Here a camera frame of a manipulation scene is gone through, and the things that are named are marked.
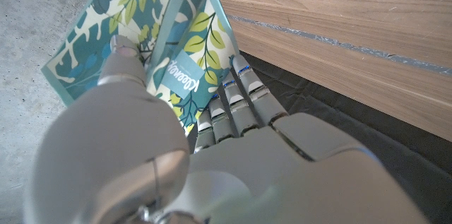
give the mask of wooden table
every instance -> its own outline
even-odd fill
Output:
[[[221,0],[239,48],[452,141],[452,0]]]

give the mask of kleenex logo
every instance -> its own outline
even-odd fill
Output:
[[[182,50],[175,59],[169,61],[162,84],[185,98],[191,91],[196,92],[204,70]]]
[[[190,78],[189,75],[183,73],[182,70],[177,67],[177,61],[170,61],[167,71],[179,82],[184,84],[184,90],[192,90],[194,92],[198,91],[199,80],[194,80]]]

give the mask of dark fabric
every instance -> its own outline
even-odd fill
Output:
[[[433,223],[452,223],[452,143],[316,83],[243,54],[290,113],[305,112],[375,153]]]

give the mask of robotic hand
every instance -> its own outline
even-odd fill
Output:
[[[315,117],[289,116],[242,56],[189,155],[171,108],[145,91],[138,50],[121,36],[111,45],[98,87],[42,142],[26,223],[427,222],[372,153]]]

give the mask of gray floor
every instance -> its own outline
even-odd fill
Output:
[[[0,223],[22,223],[32,158],[64,110],[40,69],[86,1],[0,0]]]

